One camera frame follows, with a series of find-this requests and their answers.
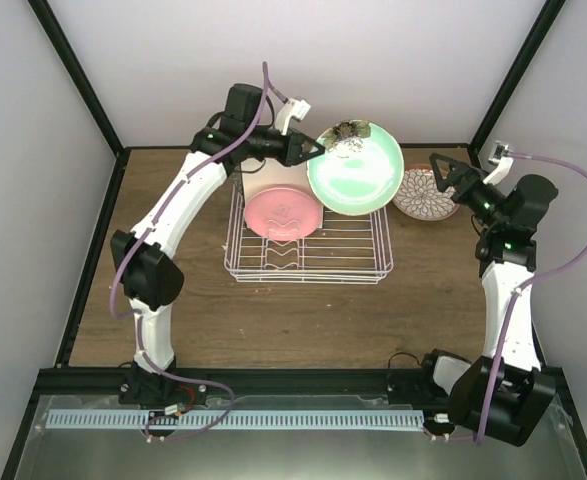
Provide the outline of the floral plate with orange rim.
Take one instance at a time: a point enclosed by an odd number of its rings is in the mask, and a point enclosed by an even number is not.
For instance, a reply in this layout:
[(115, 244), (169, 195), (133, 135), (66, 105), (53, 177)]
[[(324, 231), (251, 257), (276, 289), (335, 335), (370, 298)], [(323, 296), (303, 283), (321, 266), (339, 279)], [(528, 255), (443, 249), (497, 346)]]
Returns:
[(432, 168), (410, 165), (392, 203), (407, 216), (422, 221), (440, 221), (451, 217), (459, 206), (451, 200), (453, 189), (440, 192)]

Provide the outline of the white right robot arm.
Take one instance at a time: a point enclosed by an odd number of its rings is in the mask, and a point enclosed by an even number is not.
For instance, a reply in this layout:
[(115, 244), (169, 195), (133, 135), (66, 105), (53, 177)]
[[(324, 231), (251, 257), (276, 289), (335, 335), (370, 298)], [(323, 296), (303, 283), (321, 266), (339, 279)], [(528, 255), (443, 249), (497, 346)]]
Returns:
[(556, 394), (543, 373), (531, 314), (537, 245), (533, 238), (558, 190), (547, 178), (528, 174), (509, 194), (497, 185), (508, 174), (501, 158), (486, 173), (434, 153), (429, 158), (439, 192), (468, 207), (481, 226), (475, 257), (485, 296), (485, 340), (474, 362), (435, 349), (417, 378), (420, 396), (447, 398), (447, 416), (473, 433), (512, 446), (526, 443)]

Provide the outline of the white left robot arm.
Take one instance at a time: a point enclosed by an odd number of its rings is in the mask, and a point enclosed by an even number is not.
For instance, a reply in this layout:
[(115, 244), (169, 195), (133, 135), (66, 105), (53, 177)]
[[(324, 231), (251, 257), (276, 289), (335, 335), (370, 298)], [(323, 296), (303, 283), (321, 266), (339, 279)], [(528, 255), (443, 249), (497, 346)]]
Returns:
[(236, 83), (227, 94), (223, 111), (198, 131), (177, 175), (130, 231), (116, 231), (110, 248), (116, 267), (113, 285), (128, 298), (135, 325), (135, 364), (148, 372), (143, 393), (154, 403), (169, 402), (177, 379), (169, 373), (175, 360), (171, 345), (172, 305), (184, 285), (174, 261), (179, 243), (209, 197), (246, 160), (274, 159), (294, 167), (319, 156), (324, 149), (294, 129), (310, 104), (286, 98), (271, 123), (260, 124), (270, 85)]

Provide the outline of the teal plate with flower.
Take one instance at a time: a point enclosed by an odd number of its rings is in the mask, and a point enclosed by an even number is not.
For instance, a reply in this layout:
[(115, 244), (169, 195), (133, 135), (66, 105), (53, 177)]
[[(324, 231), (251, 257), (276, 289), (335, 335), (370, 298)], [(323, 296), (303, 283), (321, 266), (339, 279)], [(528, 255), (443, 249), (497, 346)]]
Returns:
[(322, 154), (306, 163), (309, 186), (321, 204), (346, 216), (370, 214), (389, 203), (403, 180), (399, 143), (368, 120), (342, 120), (317, 139)]

